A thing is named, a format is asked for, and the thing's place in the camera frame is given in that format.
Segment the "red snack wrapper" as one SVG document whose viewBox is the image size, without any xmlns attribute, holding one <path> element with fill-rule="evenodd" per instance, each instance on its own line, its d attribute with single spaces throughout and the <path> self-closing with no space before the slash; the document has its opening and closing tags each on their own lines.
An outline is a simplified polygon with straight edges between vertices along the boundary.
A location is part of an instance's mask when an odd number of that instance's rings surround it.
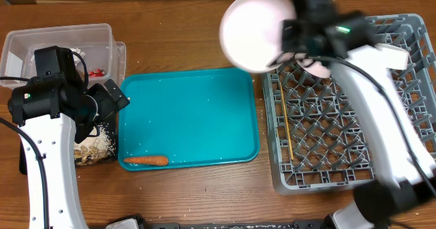
<svg viewBox="0 0 436 229">
<path fill-rule="evenodd" d="M 104 77 L 105 72 L 102 69 L 96 69 L 96 70 L 88 72 L 88 75 L 91 78 L 99 78 L 99 77 Z"/>
</svg>

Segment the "pink bowl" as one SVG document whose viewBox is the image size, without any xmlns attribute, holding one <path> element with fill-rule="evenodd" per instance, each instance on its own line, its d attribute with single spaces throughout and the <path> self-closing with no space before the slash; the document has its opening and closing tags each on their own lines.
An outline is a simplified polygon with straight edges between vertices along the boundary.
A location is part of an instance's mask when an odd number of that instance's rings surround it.
<svg viewBox="0 0 436 229">
<path fill-rule="evenodd" d="M 327 67 L 323 66 L 320 61 L 306 58 L 305 53 L 295 54 L 295 60 L 302 69 L 304 69 L 306 72 L 310 73 L 313 76 L 316 76 L 318 78 L 330 77 L 331 72 Z"/>
</svg>

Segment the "white tissue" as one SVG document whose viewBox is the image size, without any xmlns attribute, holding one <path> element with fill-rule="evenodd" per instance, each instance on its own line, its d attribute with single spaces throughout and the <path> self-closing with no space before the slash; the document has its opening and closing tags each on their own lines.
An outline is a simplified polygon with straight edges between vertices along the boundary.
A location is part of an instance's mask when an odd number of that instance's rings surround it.
<svg viewBox="0 0 436 229">
<path fill-rule="evenodd" d="M 72 52 L 78 53 L 82 58 L 84 58 L 86 55 L 86 53 L 81 51 L 81 49 L 79 48 L 70 48 L 70 50 Z M 74 58 L 75 65 L 78 65 L 80 63 L 80 59 L 76 55 L 74 55 L 73 58 Z"/>
</svg>

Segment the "white round plate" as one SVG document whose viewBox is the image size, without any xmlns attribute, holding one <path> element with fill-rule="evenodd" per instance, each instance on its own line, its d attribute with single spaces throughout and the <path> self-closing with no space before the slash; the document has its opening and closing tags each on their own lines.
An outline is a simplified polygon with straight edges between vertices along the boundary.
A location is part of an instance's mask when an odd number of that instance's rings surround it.
<svg viewBox="0 0 436 229">
<path fill-rule="evenodd" d="M 290 0 L 235 0 L 221 19 L 221 49 L 232 65 L 246 72 L 269 72 L 283 54 L 283 21 L 295 18 Z"/>
</svg>

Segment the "orange carrot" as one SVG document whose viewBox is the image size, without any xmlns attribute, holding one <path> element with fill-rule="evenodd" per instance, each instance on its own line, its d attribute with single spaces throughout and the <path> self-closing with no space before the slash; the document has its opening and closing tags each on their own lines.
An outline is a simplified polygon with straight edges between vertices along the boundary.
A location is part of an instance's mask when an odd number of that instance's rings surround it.
<svg viewBox="0 0 436 229">
<path fill-rule="evenodd" d="M 144 156 L 144 157 L 126 157 L 123 161 L 128 164 L 149 165 L 149 166 L 167 166 L 169 164 L 169 159 L 166 156 L 161 156 L 161 155 Z"/>
</svg>

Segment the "white bowl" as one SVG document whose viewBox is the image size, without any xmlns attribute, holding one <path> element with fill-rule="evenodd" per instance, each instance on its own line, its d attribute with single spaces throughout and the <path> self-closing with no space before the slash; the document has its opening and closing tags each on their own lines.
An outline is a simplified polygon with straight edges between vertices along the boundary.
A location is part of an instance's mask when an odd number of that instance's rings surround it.
<svg viewBox="0 0 436 229">
<path fill-rule="evenodd" d="M 405 70 L 408 65 L 409 53 L 400 47 L 390 44 L 377 44 L 376 49 L 381 53 L 381 60 L 385 67 L 392 70 Z"/>
</svg>

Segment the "wooden chopstick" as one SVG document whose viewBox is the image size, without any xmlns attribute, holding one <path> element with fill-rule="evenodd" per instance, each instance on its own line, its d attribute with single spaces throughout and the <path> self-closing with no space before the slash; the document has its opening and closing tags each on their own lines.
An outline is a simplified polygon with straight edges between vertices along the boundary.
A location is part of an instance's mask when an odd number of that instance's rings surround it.
<svg viewBox="0 0 436 229">
<path fill-rule="evenodd" d="M 281 106 L 282 106 L 282 111 L 283 111 L 283 117 L 284 117 L 284 123 L 285 123 L 285 130 L 286 130 L 286 137 L 287 137 L 287 144 L 288 144 L 290 159 L 294 160 L 294 152 L 293 152 L 292 142 L 291 142 L 292 139 L 291 139 L 291 136 L 290 136 L 289 121 L 288 121 L 288 117 L 287 117 L 287 106 L 286 106 L 286 101 L 285 101 L 285 97 L 284 97 L 283 86 L 282 86 L 280 80 L 279 80 L 279 90 L 280 90 L 280 94 L 281 94 Z"/>
</svg>

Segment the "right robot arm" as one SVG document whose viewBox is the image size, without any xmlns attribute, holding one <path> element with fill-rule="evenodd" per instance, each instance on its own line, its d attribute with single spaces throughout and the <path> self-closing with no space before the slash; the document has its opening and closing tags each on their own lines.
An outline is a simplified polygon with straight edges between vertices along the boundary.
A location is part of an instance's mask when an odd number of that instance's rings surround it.
<svg viewBox="0 0 436 229">
<path fill-rule="evenodd" d="M 407 63 L 397 47 L 382 48 L 359 11 L 341 14 L 333 0 L 292 0 L 282 49 L 321 62 L 346 94 L 371 152 L 373 181 L 354 189 L 353 202 L 326 217 L 326 228 L 385 228 L 390 218 L 435 197 L 435 160 L 411 124 L 388 64 Z"/>
</svg>

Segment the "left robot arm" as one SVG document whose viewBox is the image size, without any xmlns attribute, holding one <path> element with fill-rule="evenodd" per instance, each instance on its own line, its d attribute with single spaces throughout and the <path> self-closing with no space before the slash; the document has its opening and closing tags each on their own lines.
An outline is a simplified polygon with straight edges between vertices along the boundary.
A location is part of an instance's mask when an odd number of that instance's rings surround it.
<svg viewBox="0 0 436 229">
<path fill-rule="evenodd" d="M 74 145 L 129 104 L 113 80 L 89 86 L 77 52 L 51 46 L 34 52 L 36 76 L 12 91 L 7 106 L 19 134 L 29 191 L 30 228 L 86 228 Z"/>
</svg>

